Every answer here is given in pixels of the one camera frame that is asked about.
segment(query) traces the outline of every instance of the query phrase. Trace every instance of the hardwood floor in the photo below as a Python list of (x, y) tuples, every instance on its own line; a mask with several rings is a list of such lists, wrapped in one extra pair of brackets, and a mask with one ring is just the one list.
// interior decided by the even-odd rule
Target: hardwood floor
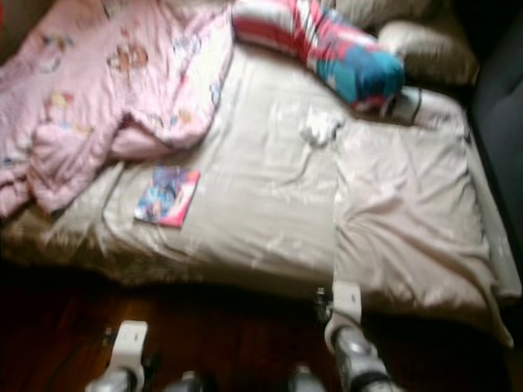
[[(149, 324), (145, 356), (161, 358), (153, 390), (187, 370), (214, 373), (224, 391), (269, 390), (295, 363), (309, 364), (329, 391), (339, 390), (323, 329), (308, 303), (219, 287), (129, 290), (94, 274), (6, 263), (0, 263), (0, 390), (44, 390), (78, 347), (48, 390), (83, 390), (109, 360), (104, 330), (125, 319)], [(479, 332), (368, 315), (364, 327), (408, 390), (509, 389), (503, 351)]]

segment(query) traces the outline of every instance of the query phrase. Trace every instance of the magazine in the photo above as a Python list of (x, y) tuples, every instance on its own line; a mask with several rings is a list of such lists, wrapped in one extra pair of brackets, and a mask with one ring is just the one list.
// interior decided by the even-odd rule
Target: magazine
[(199, 171), (157, 166), (138, 202), (134, 216), (139, 221), (181, 227), (199, 180)]

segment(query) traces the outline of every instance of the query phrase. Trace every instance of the comic book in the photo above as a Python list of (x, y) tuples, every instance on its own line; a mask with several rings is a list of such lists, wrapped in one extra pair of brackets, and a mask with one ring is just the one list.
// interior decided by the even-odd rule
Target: comic book
[(199, 180), (199, 171), (157, 166), (134, 217), (139, 221), (181, 227)]

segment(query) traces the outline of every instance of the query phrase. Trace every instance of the crumpled fabric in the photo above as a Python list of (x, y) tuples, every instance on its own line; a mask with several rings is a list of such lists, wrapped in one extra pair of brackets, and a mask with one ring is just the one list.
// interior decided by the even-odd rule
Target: crumpled fabric
[(358, 285), (366, 311), (469, 323), (512, 346), (465, 141), (354, 121), (337, 146), (334, 282)]
[(0, 68), (0, 218), (68, 207), (112, 158), (197, 144), (232, 48), (229, 6), (59, 0)]
[(300, 136), (313, 147), (325, 147), (343, 123), (341, 114), (310, 108), (305, 122), (300, 126)]

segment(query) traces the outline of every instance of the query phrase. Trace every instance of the cartoon print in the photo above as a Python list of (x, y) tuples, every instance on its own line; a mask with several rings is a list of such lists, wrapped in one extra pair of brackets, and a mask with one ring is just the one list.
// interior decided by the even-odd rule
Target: cartoon print
[(51, 74), (58, 69), (65, 51), (74, 46), (74, 41), (69, 36), (61, 35), (44, 35), (42, 39), (45, 49), (38, 67), (40, 72)]
[(102, 0), (107, 19), (113, 19), (128, 3), (129, 0)]
[(189, 110), (187, 109), (180, 109), (178, 110), (178, 119), (183, 124), (188, 124), (192, 121), (192, 115)]
[(74, 96), (68, 92), (55, 91), (45, 102), (47, 121), (58, 127), (73, 131), (80, 135), (90, 135), (92, 127), (84, 126), (68, 120), (68, 108), (74, 102)]
[(212, 104), (217, 106), (220, 102), (221, 84), (219, 82), (215, 82), (209, 87), (209, 89), (211, 90)]
[(0, 167), (2, 168), (9, 168), (9, 167), (13, 167), (15, 166), (15, 160), (12, 159), (12, 158), (9, 158), (9, 157), (5, 157), (3, 160), (2, 160), (2, 163), (0, 163)]
[(190, 57), (197, 53), (202, 47), (202, 42), (197, 35), (182, 37), (172, 43), (177, 58), (181, 59), (181, 67), (184, 69), (189, 64)]
[(178, 123), (181, 123), (181, 125), (186, 125), (190, 123), (193, 120), (193, 116), (191, 112), (187, 109), (180, 109), (178, 110), (177, 114), (173, 114), (171, 116), (171, 127), (176, 126)]
[(181, 227), (199, 179), (199, 171), (157, 166), (135, 210), (141, 221)]
[(116, 47), (116, 53), (107, 59), (107, 64), (111, 69), (116, 69), (125, 75), (127, 80), (131, 82), (131, 71), (144, 68), (149, 63), (149, 55), (142, 45), (131, 41), (127, 29), (122, 29), (121, 34), (128, 42)]

